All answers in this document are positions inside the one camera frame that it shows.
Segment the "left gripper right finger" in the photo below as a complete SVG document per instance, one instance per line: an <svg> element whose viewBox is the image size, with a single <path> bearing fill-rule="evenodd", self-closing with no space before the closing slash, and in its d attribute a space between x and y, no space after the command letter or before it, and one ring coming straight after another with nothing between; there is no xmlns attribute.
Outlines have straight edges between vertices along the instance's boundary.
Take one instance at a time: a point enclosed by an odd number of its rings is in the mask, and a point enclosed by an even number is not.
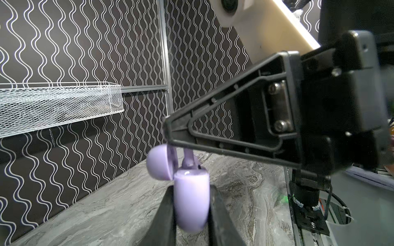
<svg viewBox="0 0 394 246"><path fill-rule="evenodd" d="M245 246L216 186L210 186L209 246Z"/></svg>

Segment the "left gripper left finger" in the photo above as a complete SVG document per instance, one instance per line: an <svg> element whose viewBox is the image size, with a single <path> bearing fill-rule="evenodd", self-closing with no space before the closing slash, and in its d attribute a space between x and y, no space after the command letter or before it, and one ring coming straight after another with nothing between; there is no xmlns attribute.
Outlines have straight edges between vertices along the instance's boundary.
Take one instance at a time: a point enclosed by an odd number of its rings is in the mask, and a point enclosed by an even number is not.
<svg viewBox="0 0 394 246"><path fill-rule="evenodd" d="M175 246L176 221L174 212L174 188L169 186L164 194L153 221L139 246Z"/></svg>

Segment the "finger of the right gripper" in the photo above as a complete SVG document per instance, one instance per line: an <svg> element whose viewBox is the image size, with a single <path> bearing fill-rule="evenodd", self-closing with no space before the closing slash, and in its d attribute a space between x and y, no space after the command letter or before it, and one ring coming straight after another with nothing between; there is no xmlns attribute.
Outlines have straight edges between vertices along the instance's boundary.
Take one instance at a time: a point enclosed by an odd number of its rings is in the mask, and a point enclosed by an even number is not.
<svg viewBox="0 0 394 246"><path fill-rule="evenodd" d="M164 136L176 147L299 169L302 77L298 52L275 53L168 116ZM198 130L198 120L221 106L230 110L233 135Z"/></svg>

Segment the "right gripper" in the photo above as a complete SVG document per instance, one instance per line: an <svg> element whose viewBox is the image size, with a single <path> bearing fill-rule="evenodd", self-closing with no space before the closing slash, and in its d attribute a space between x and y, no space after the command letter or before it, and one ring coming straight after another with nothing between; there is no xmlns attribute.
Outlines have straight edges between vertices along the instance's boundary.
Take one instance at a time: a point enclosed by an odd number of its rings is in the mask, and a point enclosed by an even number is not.
<svg viewBox="0 0 394 246"><path fill-rule="evenodd" d="M331 175L391 163L388 109L374 35L345 32L301 57L302 169Z"/></svg>

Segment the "purple round earbud case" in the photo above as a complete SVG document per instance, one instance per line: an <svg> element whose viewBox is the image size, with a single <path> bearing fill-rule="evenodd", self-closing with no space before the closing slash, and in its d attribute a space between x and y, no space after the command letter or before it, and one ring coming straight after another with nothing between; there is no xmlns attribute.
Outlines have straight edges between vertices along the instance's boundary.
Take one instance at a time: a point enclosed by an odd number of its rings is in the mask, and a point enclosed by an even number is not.
<svg viewBox="0 0 394 246"><path fill-rule="evenodd" d="M174 209L177 225L185 232L201 232L210 206L210 177L206 169L182 169L176 147L162 144L147 155L147 170L156 180L174 182Z"/></svg>

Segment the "purple earbud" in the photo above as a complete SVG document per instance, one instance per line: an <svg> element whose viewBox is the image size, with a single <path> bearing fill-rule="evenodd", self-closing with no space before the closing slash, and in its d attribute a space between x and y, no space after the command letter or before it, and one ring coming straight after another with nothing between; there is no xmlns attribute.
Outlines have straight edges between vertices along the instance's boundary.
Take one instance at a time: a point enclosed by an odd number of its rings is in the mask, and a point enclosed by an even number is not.
<svg viewBox="0 0 394 246"><path fill-rule="evenodd" d="M182 169L201 169L199 159L194 155L192 149L184 148L184 159L182 161Z"/></svg>

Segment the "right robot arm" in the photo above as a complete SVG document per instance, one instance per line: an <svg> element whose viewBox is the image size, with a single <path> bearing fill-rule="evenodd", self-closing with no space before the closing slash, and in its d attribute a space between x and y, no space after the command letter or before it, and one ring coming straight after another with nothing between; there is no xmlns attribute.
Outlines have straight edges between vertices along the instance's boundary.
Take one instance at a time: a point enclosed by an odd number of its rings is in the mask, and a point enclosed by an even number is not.
<svg viewBox="0 0 394 246"><path fill-rule="evenodd" d="M166 118L170 145L330 175L393 160L393 1L323 1L317 39L283 1L211 1L252 66Z"/></svg>

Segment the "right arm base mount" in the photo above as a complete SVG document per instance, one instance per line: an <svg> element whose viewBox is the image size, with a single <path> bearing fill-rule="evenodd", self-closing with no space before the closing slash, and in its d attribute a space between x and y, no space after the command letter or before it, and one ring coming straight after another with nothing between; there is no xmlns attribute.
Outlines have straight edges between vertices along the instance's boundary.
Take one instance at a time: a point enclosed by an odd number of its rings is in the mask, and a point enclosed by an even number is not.
<svg viewBox="0 0 394 246"><path fill-rule="evenodd" d="M291 175L290 204L298 227L323 235L330 235L326 223L331 200L340 204L345 224L352 222L350 209L332 192L331 177L297 170Z"/></svg>

